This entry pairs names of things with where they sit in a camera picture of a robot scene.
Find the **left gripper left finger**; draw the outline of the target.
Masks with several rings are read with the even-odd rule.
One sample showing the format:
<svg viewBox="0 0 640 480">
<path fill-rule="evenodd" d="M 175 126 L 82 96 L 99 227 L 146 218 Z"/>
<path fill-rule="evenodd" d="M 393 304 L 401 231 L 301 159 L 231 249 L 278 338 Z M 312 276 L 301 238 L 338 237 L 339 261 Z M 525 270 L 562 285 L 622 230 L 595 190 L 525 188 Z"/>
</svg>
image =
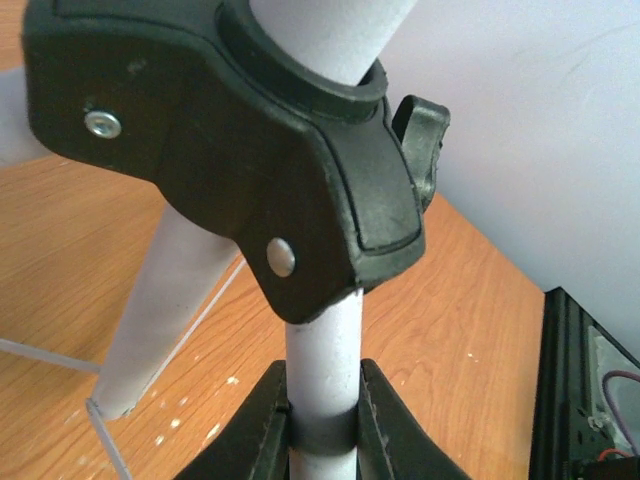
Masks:
<svg viewBox="0 0 640 480">
<path fill-rule="evenodd" d="M 289 403 L 283 360 L 271 363 L 222 432 L 178 479 L 286 479 Z"/>
</svg>

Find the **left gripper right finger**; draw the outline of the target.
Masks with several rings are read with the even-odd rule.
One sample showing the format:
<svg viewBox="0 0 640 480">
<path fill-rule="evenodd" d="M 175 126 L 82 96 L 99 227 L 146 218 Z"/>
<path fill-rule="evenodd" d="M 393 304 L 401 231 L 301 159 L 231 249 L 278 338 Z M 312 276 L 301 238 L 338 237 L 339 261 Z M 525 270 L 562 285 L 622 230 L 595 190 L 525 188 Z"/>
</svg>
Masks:
<svg viewBox="0 0 640 480">
<path fill-rule="evenodd" d="M 361 361 L 358 401 L 359 479 L 467 479 L 426 434 L 371 359 Z"/>
</svg>

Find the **white tripod music stand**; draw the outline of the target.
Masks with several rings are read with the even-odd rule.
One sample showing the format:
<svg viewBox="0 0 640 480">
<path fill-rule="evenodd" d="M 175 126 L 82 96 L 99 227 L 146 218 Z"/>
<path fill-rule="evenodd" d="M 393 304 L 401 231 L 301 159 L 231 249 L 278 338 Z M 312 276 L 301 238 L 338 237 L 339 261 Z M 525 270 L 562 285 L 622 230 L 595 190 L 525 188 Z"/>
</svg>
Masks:
<svg viewBox="0 0 640 480">
<path fill-rule="evenodd" d="M 450 115 L 389 108 L 409 1 L 30 1 L 1 76 L 4 164 L 47 153 L 168 202 L 88 415 L 131 411 L 235 252 L 286 324 L 289 474 L 357 477 L 362 297 L 425 250 Z"/>
</svg>

